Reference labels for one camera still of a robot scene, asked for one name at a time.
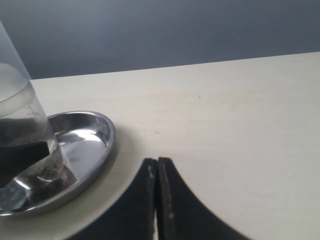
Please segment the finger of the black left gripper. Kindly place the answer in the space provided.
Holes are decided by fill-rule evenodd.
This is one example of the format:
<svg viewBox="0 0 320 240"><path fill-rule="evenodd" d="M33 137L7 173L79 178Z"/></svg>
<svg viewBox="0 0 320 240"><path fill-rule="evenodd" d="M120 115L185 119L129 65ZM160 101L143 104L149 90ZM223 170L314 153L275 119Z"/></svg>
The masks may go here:
<svg viewBox="0 0 320 240"><path fill-rule="evenodd" d="M0 120L0 146L12 147L46 142L47 119L2 118Z"/></svg>
<svg viewBox="0 0 320 240"><path fill-rule="evenodd" d="M17 175L46 158L46 141L0 148L0 187L6 187Z"/></svg>

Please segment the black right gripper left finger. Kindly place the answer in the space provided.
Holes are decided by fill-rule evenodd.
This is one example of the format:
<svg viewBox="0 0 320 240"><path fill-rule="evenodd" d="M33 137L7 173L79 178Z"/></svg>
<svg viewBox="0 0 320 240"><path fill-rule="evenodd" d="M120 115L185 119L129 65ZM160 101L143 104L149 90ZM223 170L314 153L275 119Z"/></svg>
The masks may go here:
<svg viewBox="0 0 320 240"><path fill-rule="evenodd" d="M100 217L70 240L152 240L157 161L146 158L129 187Z"/></svg>

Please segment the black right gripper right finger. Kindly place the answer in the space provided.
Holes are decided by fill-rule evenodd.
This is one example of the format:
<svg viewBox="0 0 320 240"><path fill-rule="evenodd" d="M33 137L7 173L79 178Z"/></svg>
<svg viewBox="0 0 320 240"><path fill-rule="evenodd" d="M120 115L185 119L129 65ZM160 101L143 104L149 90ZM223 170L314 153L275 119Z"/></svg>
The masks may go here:
<svg viewBox="0 0 320 240"><path fill-rule="evenodd" d="M157 161L156 218L159 240L248 239L196 197L167 157Z"/></svg>

